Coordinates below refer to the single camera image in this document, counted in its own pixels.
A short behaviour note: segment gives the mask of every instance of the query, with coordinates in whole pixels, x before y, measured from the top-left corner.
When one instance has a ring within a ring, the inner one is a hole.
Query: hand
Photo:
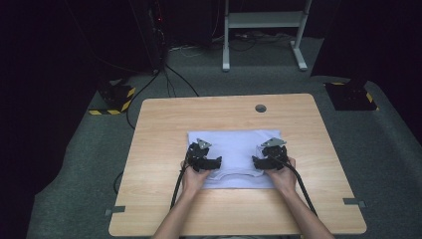
[[[289,162],[292,167],[296,167],[296,160],[294,158],[289,157]],[[271,177],[274,186],[282,193],[282,195],[296,191],[296,176],[287,167],[283,167],[280,170],[269,169],[265,170],[265,172]]]
[[[211,170],[197,172],[193,170],[191,166],[184,165],[184,161],[181,162],[181,166],[187,166],[182,179],[183,192],[196,194],[202,188],[202,185],[207,176],[211,173]]]

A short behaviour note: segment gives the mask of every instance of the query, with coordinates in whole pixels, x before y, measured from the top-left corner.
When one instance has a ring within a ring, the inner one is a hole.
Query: person's arm
[[[296,161],[289,158],[293,167]],[[282,194],[305,238],[334,238],[316,215],[305,205],[296,193],[296,176],[286,167],[281,170],[266,170],[277,190]]]
[[[192,202],[210,172],[196,172],[190,166],[186,168],[182,179],[182,193],[152,236],[153,239],[179,238]]]

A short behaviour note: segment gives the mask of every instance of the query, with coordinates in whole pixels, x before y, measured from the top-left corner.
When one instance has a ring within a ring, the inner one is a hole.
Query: person's left hand
[[[191,192],[196,194],[202,188],[205,179],[210,173],[211,170],[201,170],[197,172],[193,170],[191,166],[188,166],[182,179],[183,192]]]

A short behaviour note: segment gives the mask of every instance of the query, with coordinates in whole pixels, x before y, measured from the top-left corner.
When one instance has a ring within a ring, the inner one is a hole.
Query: forearm
[[[305,238],[334,238],[295,191],[281,191],[281,193]]]
[[[161,222],[153,239],[179,238],[183,224],[189,214],[190,206],[195,197],[195,193],[183,192],[176,204]]]

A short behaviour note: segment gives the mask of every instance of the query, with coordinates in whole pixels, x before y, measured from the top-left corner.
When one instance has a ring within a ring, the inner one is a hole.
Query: person's right hand
[[[289,162],[292,167],[296,167],[296,160],[294,158],[289,157]],[[287,167],[283,167],[280,170],[269,169],[265,170],[265,172],[271,177],[274,186],[282,193],[282,195],[296,191],[296,176]]]

